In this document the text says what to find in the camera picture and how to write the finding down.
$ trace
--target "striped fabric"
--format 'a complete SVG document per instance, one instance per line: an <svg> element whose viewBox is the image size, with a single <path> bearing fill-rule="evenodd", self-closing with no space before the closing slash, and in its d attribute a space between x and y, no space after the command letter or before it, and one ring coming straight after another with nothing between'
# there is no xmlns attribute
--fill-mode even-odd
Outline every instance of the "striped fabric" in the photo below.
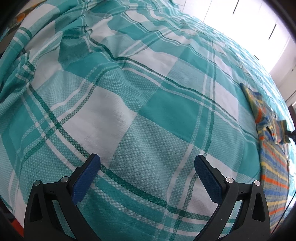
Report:
<svg viewBox="0 0 296 241"><path fill-rule="evenodd" d="M256 58L170 1L48 0L0 59L1 198L23 224L35 180L56 182L97 153L101 170L78 207L103 241L192 241L216 208L195 156L238 182L260 179L240 83L294 129Z"/></svg>
<svg viewBox="0 0 296 241"><path fill-rule="evenodd" d="M24 229L20 225L20 223L15 219L15 217L11 214L11 212L7 209L6 205L0 199L0 210L4 214L4 216L8 219L14 229L23 237L24 236Z"/></svg>
<svg viewBox="0 0 296 241"><path fill-rule="evenodd" d="M289 189L289 172L285 143L290 143L284 134L286 120L276 120L270 107L254 92L241 84L254 114L260 142L261 183L267 200L271 231L283 215Z"/></svg>

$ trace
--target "bedspread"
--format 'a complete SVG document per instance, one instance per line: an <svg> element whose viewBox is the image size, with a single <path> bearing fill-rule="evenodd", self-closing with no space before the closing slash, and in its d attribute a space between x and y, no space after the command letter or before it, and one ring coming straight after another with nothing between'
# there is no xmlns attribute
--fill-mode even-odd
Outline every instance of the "bedspread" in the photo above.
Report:
<svg viewBox="0 0 296 241"><path fill-rule="evenodd" d="M102 240L191 241L216 208L196 155L237 182L260 179L240 83L293 129L255 57L174 3L48 0L0 59L0 195L23 224L35 180L56 182L96 153L101 169L78 207Z"/></svg>

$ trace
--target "checkered fabric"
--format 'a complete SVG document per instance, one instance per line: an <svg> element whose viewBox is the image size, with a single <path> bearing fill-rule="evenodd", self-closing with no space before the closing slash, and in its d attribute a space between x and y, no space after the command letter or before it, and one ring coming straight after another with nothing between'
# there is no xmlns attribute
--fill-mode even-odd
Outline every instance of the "checkered fabric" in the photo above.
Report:
<svg viewBox="0 0 296 241"><path fill-rule="evenodd" d="M289 172L285 143L286 120L276 120L259 92L241 84L254 113L260 142L261 184L267 200L271 231L284 213L289 189Z"/></svg>
<svg viewBox="0 0 296 241"><path fill-rule="evenodd" d="M293 130L256 58L174 3L48 0L0 59L0 195L23 224L35 180L56 182L96 153L101 169L78 207L102 240L191 241L216 208L196 155L238 182L260 178L240 83Z"/></svg>

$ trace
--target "wrinkled fabric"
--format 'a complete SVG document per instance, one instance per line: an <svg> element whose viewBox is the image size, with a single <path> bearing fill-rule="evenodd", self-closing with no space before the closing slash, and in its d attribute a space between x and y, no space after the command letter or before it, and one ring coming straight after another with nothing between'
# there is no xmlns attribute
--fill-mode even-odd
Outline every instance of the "wrinkled fabric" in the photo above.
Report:
<svg viewBox="0 0 296 241"><path fill-rule="evenodd" d="M171 2L48 0L0 59L1 198L23 224L35 180L70 176L96 153L101 169L78 207L102 240L191 241L217 207L195 156L237 182L260 178L240 83L293 129L256 58Z"/></svg>

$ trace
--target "cabinet door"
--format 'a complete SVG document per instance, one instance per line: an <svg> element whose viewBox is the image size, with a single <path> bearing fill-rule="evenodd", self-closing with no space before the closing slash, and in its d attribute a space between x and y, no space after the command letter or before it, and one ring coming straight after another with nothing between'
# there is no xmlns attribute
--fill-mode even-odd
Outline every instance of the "cabinet door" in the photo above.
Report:
<svg viewBox="0 0 296 241"><path fill-rule="evenodd" d="M204 21L210 4L211 0L186 0L183 13Z"/></svg>
<svg viewBox="0 0 296 241"><path fill-rule="evenodd" d="M238 0L212 0L204 23L224 32Z"/></svg>
<svg viewBox="0 0 296 241"><path fill-rule="evenodd" d="M250 34L253 35L253 38L250 40L252 47L256 57L260 60L265 59L264 56L268 49L268 40L277 21L277 15L266 3L263 2L255 17L255 25L250 32Z"/></svg>
<svg viewBox="0 0 296 241"><path fill-rule="evenodd" d="M230 18L229 25L224 31L226 36L247 49L251 54L255 54L252 39L256 36L252 34L252 30L256 25L261 5L261 0L240 0Z"/></svg>
<svg viewBox="0 0 296 241"><path fill-rule="evenodd" d="M258 51L258 58L267 72L270 72L279 60L288 39L289 32L285 25L278 20L272 34L270 33L268 39L265 39L262 48Z"/></svg>

